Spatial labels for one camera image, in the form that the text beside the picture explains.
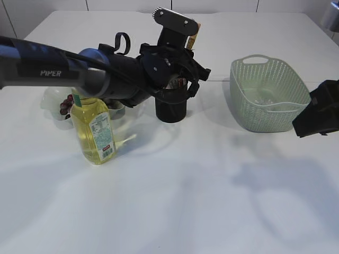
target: white wall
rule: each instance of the white wall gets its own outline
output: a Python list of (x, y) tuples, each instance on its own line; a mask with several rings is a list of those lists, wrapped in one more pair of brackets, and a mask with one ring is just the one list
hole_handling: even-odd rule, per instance
[(182, 13), (255, 12), (257, 4), (258, 0), (173, 0), (173, 10)]
[[(302, 12), (307, 14), (320, 26), (320, 21), (331, 1), (332, 0), (260, 0), (258, 12)], [(333, 35), (332, 32), (325, 32), (329, 36)]]
[[(303, 12), (319, 24), (331, 0), (172, 0), (183, 13)], [(171, 0), (3, 0), (18, 38), (25, 38), (55, 10), (140, 11), (171, 7)], [(330, 37), (334, 34), (325, 31)], [(15, 36), (0, 0), (0, 35)], [(339, 35), (334, 37), (339, 43)]]
[(15, 37), (10, 19), (7, 16), (5, 7), (0, 1), (0, 35), (7, 37)]
[(137, 11), (152, 13), (157, 7), (171, 8), (171, 0), (87, 0), (90, 11)]
[(25, 38), (56, 10), (87, 11), (86, 0), (3, 0), (17, 37)]

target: green plastic basket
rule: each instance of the green plastic basket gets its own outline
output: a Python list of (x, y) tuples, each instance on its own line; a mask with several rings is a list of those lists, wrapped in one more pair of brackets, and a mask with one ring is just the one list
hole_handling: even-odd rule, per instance
[[(250, 58), (265, 63), (244, 63)], [(238, 118), (254, 132), (282, 132), (310, 102), (309, 91), (284, 61), (263, 55), (235, 60), (231, 65), (230, 94)]]

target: bottle label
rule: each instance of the bottle label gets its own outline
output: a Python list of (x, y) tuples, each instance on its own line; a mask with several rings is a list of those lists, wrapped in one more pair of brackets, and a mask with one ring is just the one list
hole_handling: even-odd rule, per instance
[(92, 122), (90, 122), (90, 129), (100, 160), (104, 160), (107, 156), (114, 153), (113, 136), (108, 113), (101, 113), (94, 118)]

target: robotic arm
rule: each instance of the robotic arm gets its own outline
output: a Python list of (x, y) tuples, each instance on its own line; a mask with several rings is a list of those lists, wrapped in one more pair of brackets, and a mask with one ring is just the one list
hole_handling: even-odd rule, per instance
[[(210, 69), (193, 59), (185, 48), (188, 36), (198, 32), (198, 24), (173, 11), (158, 8), (153, 17), (163, 26), (158, 44), (140, 47), (137, 58), (126, 57), (130, 39), (126, 33), (115, 36), (115, 47), (100, 44), (79, 54), (44, 44), (0, 37), (0, 89), (4, 86), (66, 86), (98, 98), (117, 99), (134, 107), (153, 96), (172, 105), (186, 102), (199, 89), (199, 80), (207, 80)], [(124, 53), (116, 53), (121, 38)], [(183, 93), (165, 89), (173, 79), (185, 78), (191, 86)]]
[[(339, 32), (339, 2), (330, 2), (321, 24)], [(310, 93), (311, 102), (293, 121), (296, 134), (309, 135), (339, 131), (339, 80), (326, 80)]]

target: grape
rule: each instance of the grape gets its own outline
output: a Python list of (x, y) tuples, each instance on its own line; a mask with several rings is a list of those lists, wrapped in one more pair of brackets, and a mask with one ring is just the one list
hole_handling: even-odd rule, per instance
[(66, 110), (67, 108), (68, 108), (68, 104), (67, 104), (67, 103), (62, 102), (62, 103), (60, 104), (60, 109)]
[(72, 101), (73, 101), (73, 95), (72, 95), (72, 94), (69, 94), (69, 95), (67, 96), (67, 100), (68, 100), (69, 102), (72, 102)]
[(61, 114), (61, 115), (67, 115), (67, 114), (68, 114), (67, 109), (60, 110), (60, 114)]

